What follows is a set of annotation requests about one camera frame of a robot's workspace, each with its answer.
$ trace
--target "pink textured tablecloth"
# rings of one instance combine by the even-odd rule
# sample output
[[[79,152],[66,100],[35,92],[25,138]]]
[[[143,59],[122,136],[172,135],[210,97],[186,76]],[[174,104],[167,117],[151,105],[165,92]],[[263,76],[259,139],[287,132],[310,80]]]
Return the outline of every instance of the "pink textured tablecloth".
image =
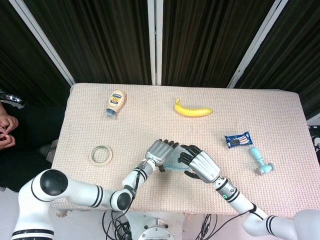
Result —
[[[104,117],[115,89],[127,100],[117,120]],[[176,98],[186,107],[211,107],[204,117],[174,111]],[[257,175],[251,145],[228,149],[224,135],[249,131],[266,163],[276,170]],[[189,88],[79,83],[72,87],[52,168],[79,181],[122,189],[122,180],[144,158],[156,139],[194,144],[206,151],[253,203],[270,215],[292,217],[320,209],[320,168],[299,96],[280,90]],[[113,158],[103,167],[90,163],[90,152],[109,145]],[[86,210],[59,199],[53,207]],[[211,184],[158,170],[138,190],[131,210],[234,214]]]

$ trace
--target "black cable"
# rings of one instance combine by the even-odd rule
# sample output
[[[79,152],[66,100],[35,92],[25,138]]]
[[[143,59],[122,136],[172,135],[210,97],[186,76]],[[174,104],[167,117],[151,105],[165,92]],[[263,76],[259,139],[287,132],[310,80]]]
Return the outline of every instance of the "black cable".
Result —
[[[138,185],[139,185],[139,180],[140,180],[140,175],[141,175],[141,168],[142,168],[142,165],[140,166],[139,170],[138,170],[138,173],[136,175],[136,179],[135,179],[135,186],[134,186],[134,191],[137,192],[137,189],[138,189]],[[125,212],[123,214],[121,214],[120,216],[116,216],[114,218],[113,216],[113,213],[117,213],[116,211],[113,211],[111,210],[111,221],[109,223],[109,226],[108,226],[108,229],[106,231],[105,229],[105,223],[104,223],[104,219],[105,219],[105,216],[106,216],[106,212],[103,213],[103,216],[102,216],[102,228],[103,228],[103,231],[105,233],[105,239],[108,240],[111,239],[111,240],[132,240],[132,235],[131,235],[131,229],[130,229],[130,224],[129,222],[125,222],[125,223],[122,223],[119,219],[124,216],[128,210],[130,209],[133,201],[135,199],[135,196],[132,196],[131,198],[131,202],[128,206],[128,208],[125,210]],[[111,236],[109,236],[109,230],[110,230],[110,226],[112,224],[112,227],[114,227],[114,238],[112,238]]]
[[[210,236],[210,235],[215,231],[216,226],[217,226],[217,223],[218,223],[218,215],[216,214],[216,215],[215,215],[215,223],[214,223],[214,227],[213,227],[212,231],[210,232],[209,236]]]
[[[114,239],[114,238],[112,238],[112,237],[110,237],[109,235],[108,235],[108,232],[109,232],[109,228],[110,228],[110,224],[109,224],[109,227],[108,227],[108,230],[106,231],[106,228],[105,228],[105,216],[106,216],[106,211],[103,213],[103,216],[102,216],[102,229],[103,229],[103,231],[104,231],[104,233],[105,233],[105,239],[107,240],[108,238],[109,239],[111,239],[111,240],[116,240],[116,239]]]
[[[212,217],[211,214],[207,214],[205,216],[204,221],[201,226],[201,230],[200,230],[198,236],[195,238],[195,240],[202,240],[205,237],[205,235],[208,233],[208,230],[209,230],[210,224],[211,224],[211,217]]]
[[[222,224],[214,233],[210,234],[207,238],[205,238],[205,239],[203,239],[203,240],[208,240],[208,239],[212,238],[212,236],[215,235],[220,229],[222,229],[228,222],[230,222],[230,221],[232,221],[233,219],[236,219],[236,218],[238,218],[238,217],[240,217],[240,216],[242,216],[242,215],[244,215],[244,214],[246,214],[246,213],[248,213],[248,212],[249,212],[249,211],[246,211],[246,212],[243,212],[243,213],[241,213],[241,214],[238,214],[238,215],[230,218],[228,221],[226,221],[224,224]]]

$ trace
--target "squeeze bottle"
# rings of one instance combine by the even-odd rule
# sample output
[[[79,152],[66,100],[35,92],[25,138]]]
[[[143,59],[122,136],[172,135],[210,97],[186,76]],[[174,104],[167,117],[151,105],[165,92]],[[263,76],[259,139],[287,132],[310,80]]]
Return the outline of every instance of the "squeeze bottle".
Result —
[[[117,111],[125,103],[126,95],[123,91],[115,90],[109,98],[108,105],[106,107],[105,115],[111,119],[116,119]]]

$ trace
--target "banana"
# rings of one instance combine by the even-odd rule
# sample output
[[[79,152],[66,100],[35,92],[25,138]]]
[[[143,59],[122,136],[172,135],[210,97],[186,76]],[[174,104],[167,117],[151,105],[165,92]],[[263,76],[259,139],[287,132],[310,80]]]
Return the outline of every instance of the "banana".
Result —
[[[208,107],[202,108],[185,108],[179,104],[180,99],[177,98],[175,101],[174,109],[181,115],[186,117],[202,117],[212,113],[212,109]]]

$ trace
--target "robotic arm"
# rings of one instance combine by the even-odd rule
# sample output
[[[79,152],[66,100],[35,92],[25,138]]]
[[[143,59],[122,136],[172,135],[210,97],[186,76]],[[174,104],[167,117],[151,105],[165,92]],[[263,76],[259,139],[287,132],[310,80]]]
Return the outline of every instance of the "robotic arm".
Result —
[[[194,171],[184,173],[207,184],[213,184],[215,190],[239,213],[249,212],[242,223],[244,230],[255,237],[273,235],[284,240],[319,239],[320,211],[307,209],[298,212],[293,219],[280,216],[268,216],[262,209],[251,203],[228,179],[220,176],[220,168],[205,152],[197,146],[182,145],[190,154],[182,152],[178,162],[190,166]]]
[[[122,190],[107,190],[99,185],[76,181],[62,172],[49,169],[29,181],[19,192],[19,217],[11,240],[51,240],[54,229],[49,219],[49,207],[53,200],[67,198],[75,205],[97,208],[103,206],[124,211],[131,205],[137,189],[163,164],[178,143],[157,140],[148,149],[145,158],[123,180]],[[316,240],[320,236],[320,211],[308,209],[298,212],[293,219],[268,216],[251,203],[227,177],[220,176],[219,166],[203,150],[194,145],[182,145],[179,162],[194,171],[185,174],[213,184],[215,190],[239,213],[249,212],[242,223],[252,236],[273,235],[284,240]]]
[[[18,196],[19,217],[11,240],[51,240],[54,228],[49,219],[53,200],[67,198],[71,204],[97,208],[103,206],[115,211],[126,210],[136,196],[137,189],[155,171],[161,168],[178,143],[157,140],[148,149],[145,158],[122,181],[122,190],[103,189],[67,177],[49,169],[24,185]]]

